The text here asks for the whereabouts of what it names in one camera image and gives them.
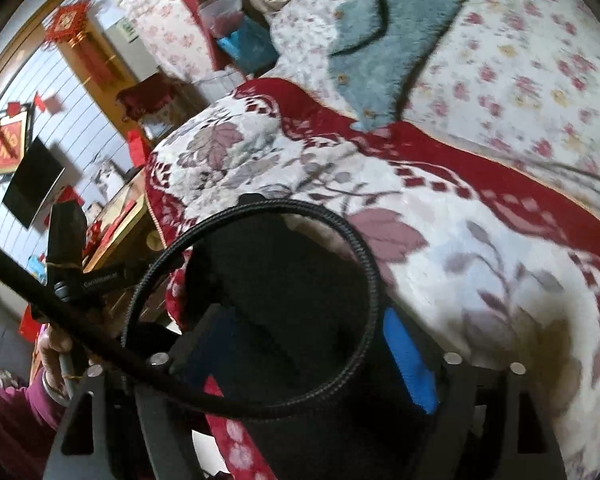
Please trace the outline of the maroon sleeve forearm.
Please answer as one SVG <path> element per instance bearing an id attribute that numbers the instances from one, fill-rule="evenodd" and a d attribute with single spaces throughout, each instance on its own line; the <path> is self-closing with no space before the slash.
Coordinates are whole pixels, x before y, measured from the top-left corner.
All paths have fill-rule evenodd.
<path id="1" fill-rule="evenodd" d="M 0 479 L 43 477 L 64 413 L 42 370 L 27 387 L 0 387 Z"/>

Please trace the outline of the person's left hand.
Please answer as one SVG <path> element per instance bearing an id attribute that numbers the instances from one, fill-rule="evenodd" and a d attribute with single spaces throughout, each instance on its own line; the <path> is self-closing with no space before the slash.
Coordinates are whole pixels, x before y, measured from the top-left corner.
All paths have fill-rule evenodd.
<path id="1" fill-rule="evenodd" d="M 42 328 L 36 350 L 44 368 L 47 385 L 58 393 L 65 393 L 65 379 L 62 377 L 60 357 L 72 350 L 72 341 L 68 334 L 56 326 L 46 324 Z"/>

